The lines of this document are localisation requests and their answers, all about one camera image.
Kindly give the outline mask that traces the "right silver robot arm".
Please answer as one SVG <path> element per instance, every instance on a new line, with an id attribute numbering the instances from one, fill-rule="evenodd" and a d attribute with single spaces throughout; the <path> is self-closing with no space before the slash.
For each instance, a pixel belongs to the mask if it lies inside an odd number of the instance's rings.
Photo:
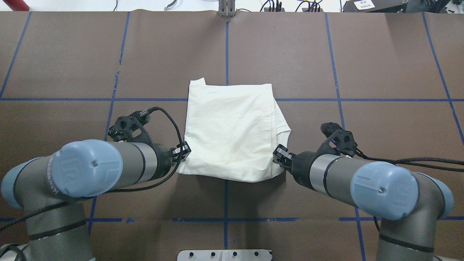
<path id="1" fill-rule="evenodd" d="M 436 225 L 454 209 L 450 188 L 389 162 L 352 158 L 322 145 L 294 154 L 283 145 L 274 162 L 306 188 L 380 218 L 378 261 L 445 261 L 435 255 Z"/>

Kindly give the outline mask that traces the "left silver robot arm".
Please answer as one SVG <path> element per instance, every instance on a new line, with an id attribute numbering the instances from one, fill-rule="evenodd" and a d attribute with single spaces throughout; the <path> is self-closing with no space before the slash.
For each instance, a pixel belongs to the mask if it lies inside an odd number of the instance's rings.
<path id="1" fill-rule="evenodd" d="M 1 246 L 2 261 L 94 261 L 85 200 L 166 176 L 191 149 L 141 142 L 83 140 L 12 168 L 1 194 L 23 210 L 27 244 Z"/>

